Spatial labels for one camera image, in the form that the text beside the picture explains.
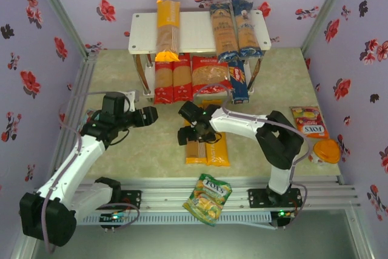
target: snack bag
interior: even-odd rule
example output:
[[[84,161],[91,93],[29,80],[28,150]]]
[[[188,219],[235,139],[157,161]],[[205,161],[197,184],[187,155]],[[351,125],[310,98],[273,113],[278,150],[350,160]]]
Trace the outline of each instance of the snack bag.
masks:
[[[154,104],[173,102],[172,76],[171,62],[155,62]]]
[[[229,62],[238,59],[238,45],[235,27],[230,14],[230,2],[210,6],[214,41],[218,62]]]
[[[291,111],[296,127],[300,132],[310,138],[329,138],[319,108],[315,106],[296,106],[291,107]]]
[[[190,54],[181,54],[178,58],[179,62],[172,62],[174,103],[177,101],[193,100]]]
[[[158,39],[156,62],[179,61],[179,5],[180,2],[158,0]]]
[[[199,221],[209,226],[215,226],[231,193],[232,188],[229,183],[216,180],[208,174],[201,174],[191,196],[183,204],[183,207]]]
[[[263,52],[257,41],[250,14],[253,1],[232,0],[232,5],[237,25],[240,57],[261,57]]]
[[[228,79],[228,64],[226,62],[219,63],[216,57],[193,57],[193,93],[205,85],[220,83],[228,89],[232,89],[232,85]],[[217,93],[225,91],[220,86],[210,86],[200,93]]]

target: wire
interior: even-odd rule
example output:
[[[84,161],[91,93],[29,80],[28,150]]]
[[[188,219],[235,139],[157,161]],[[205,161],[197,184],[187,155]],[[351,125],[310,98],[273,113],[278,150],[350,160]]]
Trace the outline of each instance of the wire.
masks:
[[[127,134],[121,138],[119,141],[115,142],[115,143],[111,143],[109,146],[114,146],[114,145],[117,145],[119,143],[121,143],[122,141],[124,141],[124,139],[129,135],[129,130],[126,130]]]
[[[62,112],[62,108],[64,107],[64,105],[68,104],[71,100],[74,100],[76,98],[80,98],[80,97],[83,97],[83,96],[88,96],[88,95],[97,95],[97,94],[106,94],[106,93],[110,93],[112,91],[98,91],[98,92],[89,92],[89,93],[82,93],[82,94],[79,94],[79,95],[75,95],[73,97],[71,97],[69,100],[67,100],[66,102],[62,103],[60,106],[59,106],[59,114],[58,114],[58,120],[59,120],[59,123],[61,124],[62,127],[64,127],[65,129],[68,129],[69,131],[73,132],[75,135],[76,135],[76,138],[77,138],[77,142],[76,142],[76,151],[73,155],[73,157],[70,159],[69,163],[67,163],[67,165],[65,166],[65,168],[63,168],[61,170],[61,172],[58,174],[58,176],[56,177],[56,179],[54,180],[51,188],[48,190],[47,192],[47,195],[43,201],[43,205],[42,205],[42,212],[41,212],[41,223],[42,223],[42,234],[43,234],[43,241],[44,241],[44,246],[45,246],[45,249],[48,253],[52,254],[54,253],[55,251],[55,246],[53,247],[53,249],[50,248],[50,242],[49,242],[49,235],[47,233],[47,223],[46,223],[46,210],[47,210],[47,205],[50,201],[50,197],[51,195],[53,194],[53,189],[54,187],[58,184],[59,180],[63,177],[63,175],[66,173],[67,169],[70,168],[70,166],[74,163],[74,160],[76,159],[76,157],[78,156],[79,152],[81,151],[82,149],[82,139],[81,139],[81,135],[79,134],[79,132],[76,130],[76,129],[73,129],[72,127],[66,125],[60,118],[60,114]]]
[[[296,166],[300,161],[302,161],[303,159],[307,158],[307,157],[311,154],[311,152],[312,152],[313,146],[312,146],[312,143],[310,142],[310,140],[308,139],[308,137],[306,137],[305,134],[301,133],[299,130],[295,129],[294,127],[290,127],[290,126],[288,126],[288,125],[286,125],[286,124],[282,124],[282,123],[278,123],[278,122],[276,122],[276,121],[270,121],[270,120],[262,119],[262,118],[250,118],[249,116],[246,116],[246,115],[239,115],[239,114],[234,113],[234,112],[231,113],[229,110],[227,110],[227,109],[225,108],[225,106],[226,106],[226,104],[231,100],[232,96],[231,96],[231,94],[230,94],[230,90],[229,90],[226,86],[224,86],[224,85],[222,85],[222,84],[213,83],[213,84],[205,85],[204,87],[202,87],[201,89],[199,89],[199,90],[193,95],[193,99],[194,99],[194,97],[196,97],[202,90],[204,90],[204,89],[206,89],[206,88],[208,88],[208,87],[210,87],[210,86],[220,86],[220,87],[222,87],[222,88],[224,88],[224,89],[226,90],[226,92],[227,92],[227,98],[225,99],[225,101],[223,102],[223,104],[222,104],[222,106],[221,106],[222,110],[224,111],[224,113],[225,113],[226,115],[232,116],[232,117],[235,117],[235,118],[250,119],[250,120],[252,120],[252,121],[256,121],[256,122],[259,122],[259,123],[266,123],[266,124],[271,124],[271,125],[273,125],[273,126],[282,127],[283,129],[286,129],[286,130],[289,130],[289,131],[291,131],[291,132],[296,133],[297,135],[301,136],[301,137],[305,140],[305,142],[307,143],[307,147],[308,147],[307,152],[306,152],[304,155],[302,155],[301,157],[299,157],[298,159],[296,159],[296,160],[292,163],[292,165],[291,165],[291,171],[290,171],[290,179],[289,179],[290,184],[293,184],[293,185],[296,185],[296,186],[299,186],[299,187],[303,187],[303,188],[304,188],[304,191],[305,191],[305,193],[304,193],[304,199],[303,199],[302,205],[301,205],[301,207],[300,207],[300,209],[299,209],[299,211],[298,211],[298,213],[300,213],[300,212],[302,211],[302,209],[303,209],[305,203],[306,203],[306,199],[307,199],[307,187],[306,187],[305,185],[303,185],[303,184],[300,184],[300,183],[294,183],[294,182],[292,181],[292,179],[293,179],[293,175],[294,175],[294,172],[295,172],[295,166]],[[296,219],[297,217],[298,217],[298,215],[295,215],[295,218],[288,224],[288,227],[295,221],[295,219]]]

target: orange pasta package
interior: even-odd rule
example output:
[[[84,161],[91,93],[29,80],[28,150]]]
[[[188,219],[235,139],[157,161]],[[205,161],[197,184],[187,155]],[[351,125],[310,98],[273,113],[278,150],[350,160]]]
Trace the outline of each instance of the orange pasta package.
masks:
[[[193,100],[192,68],[190,54],[180,54],[179,62],[173,63],[174,103]]]
[[[172,62],[155,62],[154,104],[173,103]]]
[[[310,138],[329,138],[319,108],[315,106],[295,106],[291,107],[291,111],[296,127],[300,132]]]
[[[228,63],[219,63],[217,57],[193,57],[193,93],[198,92],[202,87],[209,84],[222,84],[232,89],[229,81]],[[225,91],[221,86],[210,86],[200,93],[218,93]]]

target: black bracket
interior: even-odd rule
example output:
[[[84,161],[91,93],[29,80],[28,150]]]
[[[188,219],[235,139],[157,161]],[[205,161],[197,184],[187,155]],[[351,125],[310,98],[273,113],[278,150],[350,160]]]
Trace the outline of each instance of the black bracket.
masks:
[[[141,203],[141,191],[140,190],[122,190],[120,199],[117,201],[118,203],[130,203],[140,209]],[[125,210],[125,207],[122,206],[108,206],[99,208],[99,210],[112,210],[110,214],[101,214],[99,218],[100,223],[121,223],[123,222],[120,215],[120,212]],[[119,227],[118,225],[101,225],[103,229],[114,229]]]
[[[248,200],[251,209],[261,208],[296,208],[302,206],[301,191],[289,188],[283,195],[278,195],[268,188],[248,189]]]

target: shelf leg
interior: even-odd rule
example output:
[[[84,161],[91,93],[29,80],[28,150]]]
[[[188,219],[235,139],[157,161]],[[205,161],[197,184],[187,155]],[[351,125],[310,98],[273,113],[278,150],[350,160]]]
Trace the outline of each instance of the shelf leg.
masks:
[[[250,81],[249,81],[248,86],[247,86],[248,92],[252,92],[252,90],[253,90],[253,84],[255,83],[255,79],[257,77],[257,74],[259,74],[261,62],[263,61],[263,57],[264,57],[264,52],[263,52],[263,56],[257,60],[255,69],[252,72],[252,76],[250,77]]]
[[[141,64],[140,55],[132,55],[132,56],[133,56],[133,61],[135,62],[136,71],[138,72],[141,85],[143,86],[143,89],[144,89],[144,94],[145,95],[150,94],[151,90],[150,90],[150,87],[148,86],[146,74],[144,73],[143,66]]]

